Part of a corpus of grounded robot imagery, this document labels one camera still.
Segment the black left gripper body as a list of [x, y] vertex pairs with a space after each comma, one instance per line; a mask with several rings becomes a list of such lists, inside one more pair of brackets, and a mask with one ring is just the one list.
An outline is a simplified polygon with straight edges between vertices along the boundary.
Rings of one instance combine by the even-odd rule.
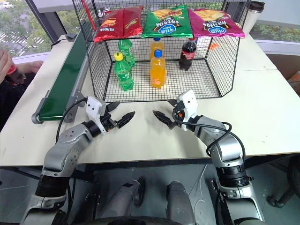
[[111, 118], [111, 114], [105, 112], [103, 116], [100, 116], [100, 122], [103, 125], [106, 132], [118, 126], [117, 121]]

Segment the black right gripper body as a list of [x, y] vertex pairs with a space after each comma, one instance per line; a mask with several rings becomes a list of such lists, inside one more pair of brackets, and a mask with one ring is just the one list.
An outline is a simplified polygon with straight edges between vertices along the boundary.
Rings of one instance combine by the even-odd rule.
[[174, 119], [175, 122], [177, 122], [177, 124], [180, 124], [180, 122], [183, 122], [184, 118], [185, 118], [185, 112], [184, 112], [185, 106], [183, 101], [178, 100], [178, 106], [177, 108], [173, 109], [172, 112], [172, 117]]

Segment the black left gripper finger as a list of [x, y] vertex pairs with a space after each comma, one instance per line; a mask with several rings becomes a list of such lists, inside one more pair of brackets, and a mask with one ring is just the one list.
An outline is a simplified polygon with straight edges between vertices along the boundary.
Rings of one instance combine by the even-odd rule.
[[135, 111], [129, 112], [124, 116], [122, 116], [122, 118], [117, 121], [117, 127], [122, 128], [123, 126], [128, 124], [131, 121], [131, 119], [134, 117], [134, 115], [135, 115]]
[[111, 103], [106, 105], [106, 111], [111, 112], [111, 111], [115, 110], [119, 105], [120, 105], [119, 101], [118, 102], [111, 102]]

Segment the person's bare hand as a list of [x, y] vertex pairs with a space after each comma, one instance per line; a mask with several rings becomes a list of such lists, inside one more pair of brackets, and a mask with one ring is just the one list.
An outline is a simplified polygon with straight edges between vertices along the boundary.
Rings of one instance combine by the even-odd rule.
[[42, 60], [37, 60], [33, 62], [25, 62], [17, 64], [17, 68], [23, 73], [23, 74], [30, 74], [30, 73], [37, 73], [41, 66], [43, 65]]
[[11, 56], [4, 49], [0, 50], [0, 83], [2, 83], [13, 64]]

